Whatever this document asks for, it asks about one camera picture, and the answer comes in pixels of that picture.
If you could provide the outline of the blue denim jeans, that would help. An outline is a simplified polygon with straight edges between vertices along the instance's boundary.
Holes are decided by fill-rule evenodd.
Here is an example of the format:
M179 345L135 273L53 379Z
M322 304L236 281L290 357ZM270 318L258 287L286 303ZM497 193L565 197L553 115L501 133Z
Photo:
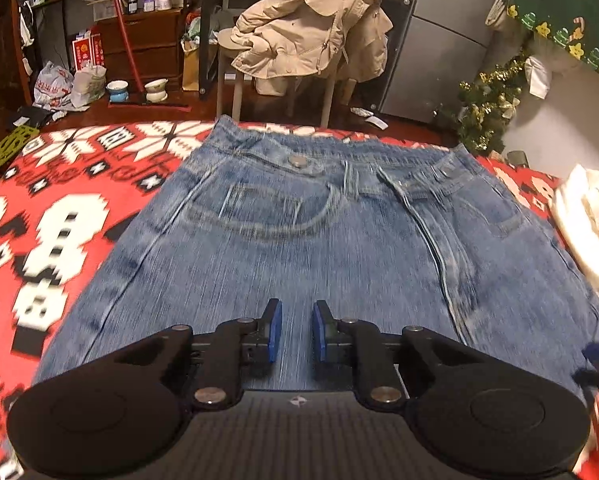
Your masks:
M311 309L419 325L572 388L599 296L554 228L465 148L396 148L216 122L132 220L40 361L45 380L176 324L207 333L283 305L258 388L347 385L319 370Z

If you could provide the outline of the cream striped knit sweater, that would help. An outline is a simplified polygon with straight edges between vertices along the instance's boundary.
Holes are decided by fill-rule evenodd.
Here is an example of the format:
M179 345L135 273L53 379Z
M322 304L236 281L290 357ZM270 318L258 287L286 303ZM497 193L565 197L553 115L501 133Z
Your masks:
M552 217L599 295L599 170L577 165L553 194Z

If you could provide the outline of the red christmas pattern blanket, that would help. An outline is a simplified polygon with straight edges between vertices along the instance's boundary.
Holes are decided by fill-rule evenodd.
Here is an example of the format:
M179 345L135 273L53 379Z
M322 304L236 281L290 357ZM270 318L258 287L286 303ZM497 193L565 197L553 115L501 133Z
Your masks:
M215 125L157 122L60 130L30 141L7 170L0 182L0 479L21 473L6 437L12 403L38 380L52 338L117 240ZM345 143L437 148L309 127L237 126ZM510 167L475 159L554 228L573 258L548 216L553 182L529 175L516 184Z

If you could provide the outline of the red broom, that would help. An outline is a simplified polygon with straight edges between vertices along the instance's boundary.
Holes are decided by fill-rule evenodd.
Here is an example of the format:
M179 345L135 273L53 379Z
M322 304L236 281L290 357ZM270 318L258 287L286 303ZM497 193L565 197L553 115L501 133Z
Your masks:
M124 20L124 13L122 10L122 0L113 0L113 2L114 2L114 6L115 6L115 11L116 11L118 29L120 30L120 33L122 36L125 52L127 55L127 60L128 60L130 69L132 70L132 76L134 76L135 84L139 91L139 93L138 93L139 98L136 99L135 101L132 101L132 99L128 99L127 101L124 101L124 102L114 102L113 106L129 107L129 108L156 108L157 110L159 108L168 108L169 110L178 110L178 112L189 113L191 110L190 105L174 103L174 102L167 102L167 101L151 102L148 99L148 94L147 94L146 90L144 90L140 72L138 70L137 63L136 63L136 60L134 57L134 51L132 51L132 44L130 43L129 38L128 38L126 24L125 24L125 20Z

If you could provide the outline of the white ceramic cup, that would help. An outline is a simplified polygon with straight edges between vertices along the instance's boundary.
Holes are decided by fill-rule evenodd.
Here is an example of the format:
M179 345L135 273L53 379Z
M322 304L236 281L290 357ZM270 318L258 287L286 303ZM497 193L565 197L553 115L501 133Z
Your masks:
M150 103L159 103L167 99L166 84L167 78L155 79L144 85L146 99Z

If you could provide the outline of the small christmas tree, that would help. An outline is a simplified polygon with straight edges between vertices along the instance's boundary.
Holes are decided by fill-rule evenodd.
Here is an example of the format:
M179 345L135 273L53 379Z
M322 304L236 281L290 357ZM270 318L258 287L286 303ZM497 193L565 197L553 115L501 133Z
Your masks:
M452 132L474 155L503 150L502 137L515 117L527 87L524 51L505 64L460 81L457 102L437 110L437 124Z

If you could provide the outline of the blue white ceramic bowl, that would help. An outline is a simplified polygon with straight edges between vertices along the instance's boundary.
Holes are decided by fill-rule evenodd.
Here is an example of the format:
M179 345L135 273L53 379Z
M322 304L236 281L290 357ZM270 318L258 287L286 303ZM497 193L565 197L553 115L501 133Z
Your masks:
M106 85L111 103L123 103L129 98L128 82L126 80L112 80Z

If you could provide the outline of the wooden chair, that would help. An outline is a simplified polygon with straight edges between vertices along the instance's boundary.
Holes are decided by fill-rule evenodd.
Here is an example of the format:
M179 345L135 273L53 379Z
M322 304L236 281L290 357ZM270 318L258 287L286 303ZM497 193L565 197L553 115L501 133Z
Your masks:
M238 44L232 39L232 29L225 28L217 32L217 92L216 92L216 117L219 118L224 114L224 87L226 79L226 69L232 64L238 55L246 50L247 47ZM331 108L333 104L334 89L337 84L337 68L339 67L339 59L335 59L333 70L328 70L327 78L325 78L324 95L321 105L320 127L328 128L331 116ZM300 88L301 77L282 77L279 81L268 81L265 84L267 90L282 89L282 96L286 98L286 115L293 116L295 94ZM232 97L231 118L234 122L240 122L241 108L243 100L245 73L236 68L236 76L234 77L234 96Z

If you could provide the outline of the green patterned mat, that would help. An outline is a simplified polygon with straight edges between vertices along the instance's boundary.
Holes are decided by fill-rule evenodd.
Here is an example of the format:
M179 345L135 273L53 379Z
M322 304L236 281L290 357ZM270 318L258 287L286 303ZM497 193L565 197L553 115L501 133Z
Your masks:
M37 128L26 125L15 127L12 133L9 133L0 141L0 168L22 151L30 140L38 136L39 130Z

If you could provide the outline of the grey refrigerator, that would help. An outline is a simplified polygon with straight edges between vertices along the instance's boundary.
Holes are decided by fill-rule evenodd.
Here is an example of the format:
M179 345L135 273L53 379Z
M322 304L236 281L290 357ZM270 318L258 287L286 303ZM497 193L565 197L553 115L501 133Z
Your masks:
M458 104L459 84L481 68L493 31L486 26L495 0L407 0L387 68L381 113L432 122Z

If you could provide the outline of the white plastic bag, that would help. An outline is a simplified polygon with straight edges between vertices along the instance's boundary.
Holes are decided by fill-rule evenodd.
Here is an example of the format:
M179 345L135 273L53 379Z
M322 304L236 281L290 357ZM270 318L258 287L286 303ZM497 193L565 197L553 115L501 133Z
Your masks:
M92 65L72 74L48 61L34 84L34 105L45 110L82 112L106 93L106 68Z

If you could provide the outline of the wooden drawer cabinet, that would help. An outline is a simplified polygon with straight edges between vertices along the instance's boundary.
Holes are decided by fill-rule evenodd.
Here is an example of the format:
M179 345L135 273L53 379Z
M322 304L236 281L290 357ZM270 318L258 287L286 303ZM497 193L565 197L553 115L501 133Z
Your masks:
M176 90L182 79L182 10L127 14L124 21L132 55L143 84L165 78L166 88ZM106 77L109 80L126 80L130 89L136 91L134 72L128 61L117 18L100 21L97 30L101 36Z

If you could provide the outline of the beige jacket on chair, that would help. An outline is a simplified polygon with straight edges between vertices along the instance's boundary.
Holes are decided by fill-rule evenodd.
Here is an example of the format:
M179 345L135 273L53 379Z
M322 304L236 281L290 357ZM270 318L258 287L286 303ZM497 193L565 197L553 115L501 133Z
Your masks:
M232 66L256 79L321 75L365 82L387 62L393 24L381 0L260 0L238 17L231 39L244 50Z

